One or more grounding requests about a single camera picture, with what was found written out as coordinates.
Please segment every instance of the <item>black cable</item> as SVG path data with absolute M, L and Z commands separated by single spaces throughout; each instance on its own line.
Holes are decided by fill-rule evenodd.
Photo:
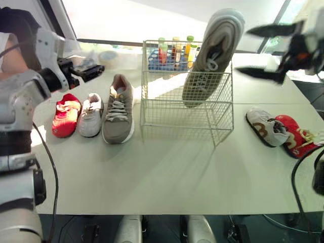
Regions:
M 317 164 L 318 164 L 320 158 L 323 156 L 323 154 L 324 154 L 324 149 L 323 149 L 323 151 L 321 153 L 318 154 L 318 156 L 315 159 L 315 162 L 314 162 L 314 169 L 315 170 L 316 170 Z
M 12 51 L 13 49 L 16 49 L 18 47 L 21 47 L 21 46 L 24 46 L 24 45 L 27 45 L 27 44 L 30 44 L 34 41 L 34 37 L 32 38 L 29 38 L 27 40 L 24 40 L 23 42 L 21 43 L 18 43 L 18 44 L 15 44 L 13 45 L 12 47 L 9 47 L 7 49 L 5 49 L 3 52 L 0 53 L 0 58 L 3 57 L 5 54 L 7 54 L 8 52 Z
M 320 82 L 324 82 L 324 79 L 320 78 L 320 76 L 318 75 L 318 73 L 316 75 L 317 75 L 317 77 L 318 77 L 318 79 L 319 79 Z
M 293 191 L 294 191 L 294 195 L 295 195 L 295 198 L 296 198 L 296 202 L 297 202 L 297 205 L 298 205 L 298 209 L 299 209 L 299 212 L 300 212 L 300 216 L 302 218 L 302 221 L 303 223 L 305 224 L 305 226 L 307 227 L 307 232 L 308 232 L 308 235 L 309 235 L 309 239 L 310 239 L 310 242 L 313 242 L 313 235 L 312 235 L 312 232 L 311 232 L 311 226 L 310 226 L 310 222 L 309 220 L 307 219 L 306 217 L 306 214 L 304 212 L 304 209 L 303 209 L 303 206 L 300 202 L 300 198 L 299 198 L 299 195 L 298 195 L 298 192 L 297 192 L 297 189 L 296 189 L 296 182 L 295 182 L 295 175 L 296 175 L 296 171 L 299 167 L 299 165 L 302 163 L 302 161 L 308 156 L 310 155 L 311 153 L 313 153 L 314 151 L 318 150 L 318 149 L 321 149 L 323 148 L 323 146 L 319 146 L 319 147 L 316 147 L 310 151 L 308 151 L 307 153 L 305 153 L 298 161 L 297 163 L 295 164 L 294 168 L 293 168 L 293 171 L 292 171 L 292 187 L 293 187 Z
M 55 177 L 55 196 L 54 196 L 54 205 L 53 205 L 52 226 L 51 226 L 50 236 L 49 236 L 49 240 L 48 240 L 48 242 L 50 243 L 52 241 L 52 239 L 53 239 L 54 228 L 55 228 L 57 197 L 58 197 L 58 194 L 59 194 L 59 179 L 58 179 L 58 176 L 57 176 L 57 171 L 56 171 L 56 167 L 55 167 L 55 164 L 54 164 L 54 161 L 53 161 L 53 157 L 51 155 L 51 152 L 50 152 L 48 146 L 47 146 L 46 142 L 44 141 L 41 133 L 39 132 L 36 124 L 33 122 L 32 125 L 35 128 L 35 130 L 38 132 L 38 135 L 39 135 L 40 139 L 42 140 L 42 144 L 43 144 L 43 146 L 44 146 L 44 148 L 46 150 L 46 153 L 49 156 L 50 162 L 52 164 L 54 177 Z
M 71 220 L 73 219 L 75 217 L 75 215 L 74 216 L 72 216 L 64 225 L 63 225 L 63 227 L 61 228 L 61 230 L 60 230 L 60 234 L 59 234 L 59 240 L 58 240 L 58 243 L 60 243 L 60 241 L 61 241 L 61 236 L 62 236 L 62 232 L 63 232 L 63 229 L 68 225 L 68 223 L 69 222 L 71 222 Z
M 37 159 L 35 159 L 36 160 L 36 166 L 37 166 L 37 169 L 41 169 L 41 166 L 39 165 L 39 162 L 38 162 L 38 160 Z

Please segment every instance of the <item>white shoe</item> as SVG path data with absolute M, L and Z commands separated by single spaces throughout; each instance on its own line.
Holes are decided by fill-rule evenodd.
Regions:
M 246 114 L 246 119 L 262 142 L 269 147 L 281 146 L 289 137 L 283 123 L 260 107 L 250 109 Z
M 91 93 L 83 102 L 82 112 L 77 126 L 84 137 L 95 137 L 101 128 L 103 102 L 98 94 Z

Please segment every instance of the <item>shoelace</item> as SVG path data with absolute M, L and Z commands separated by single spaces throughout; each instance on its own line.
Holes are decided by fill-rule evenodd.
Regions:
M 76 109 L 76 110 L 80 110 L 81 105 L 75 101 L 65 101 L 64 104 L 59 104 L 56 105 L 56 109 L 58 109 L 60 112 L 67 112 L 68 110 L 71 109 Z
M 218 69 L 218 64 L 215 61 L 216 58 L 219 56 L 220 53 L 216 52 L 212 55 L 211 58 L 207 59 L 207 68 L 205 69 L 206 72 L 216 71 Z M 196 82 L 196 89 L 201 91 L 206 91 L 206 84 L 208 81 L 208 77 L 206 75 L 201 75 Z
M 109 120 L 111 122 L 115 118 L 119 118 L 120 120 L 128 120 L 125 104 L 117 100 L 112 103 L 112 109 L 108 110 L 108 113 L 106 115 L 106 120 Z
M 286 131 L 288 131 L 288 128 L 281 124 L 279 121 L 277 121 L 275 118 L 269 118 L 268 116 L 266 117 L 268 122 L 275 121 L 273 130 L 275 133 L 282 133 L 281 128 L 284 128 Z
M 84 119 L 90 119 L 94 112 L 94 109 L 92 108 L 92 104 L 90 104 L 87 108 L 84 109 L 84 113 L 83 113 L 83 118 Z
M 68 110 L 71 109 L 71 107 L 69 105 L 56 105 L 56 109 L 59 110 L 60 112 L 67 112 Z
M 298 128 L 296 131 L 299 132 L 300 136 L 302 136 L 302 138 L 306 140 L 306 143 L 303 143 L 297 148 L 305 147 L 306 145 L 313 143 L 314 139 L 316 138 L 316 135 L 312 134 L 309 130 Z

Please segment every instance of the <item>white shoelace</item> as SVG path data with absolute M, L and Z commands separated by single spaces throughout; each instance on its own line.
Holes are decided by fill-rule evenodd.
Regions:
M 90 104 L 88 107 L 86 107 L 85 109 L 84 109 L 84 113 L 83 113 L 83 118 L 84 119 L 91 119 L 93 116 L 93 114 L 94 114 L 94 109 L 93 109 L 93 107 L 92 107 L 92 105 Z
M 119 118 L 120 120 L 128 120 L 125 104 L 117 100 L 112 103 L 112 109 L 108 110 L 106 115 L 106 120 L 111 122 L 115 118 Z
M 218 69 L 218 64 L 215 60 L 219 56 L 219 54 L 220 53 L 216 52 L 212 55 L 211 58 L 207 59 L 207 68 L 205 69 L 206 72 L 216 71 Z M 206 75 L 200 76 L 198 81 L 196 82 L 195 88 L 197 88 L 201 91 L 206 91 L 207 81 L 208 81 L 208 77 Z

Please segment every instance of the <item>window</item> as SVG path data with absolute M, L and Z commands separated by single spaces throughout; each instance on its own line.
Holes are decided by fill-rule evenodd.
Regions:
M 285 0 L 62 0 L 76 38 L 142 43 L 146 39 L 193 35 L 203 39 L 209 18 L 219 9 L 235 8 L 245 30 L 272 23 Z M 261 38 L 244 35 L 238 50 L 256 52 Z

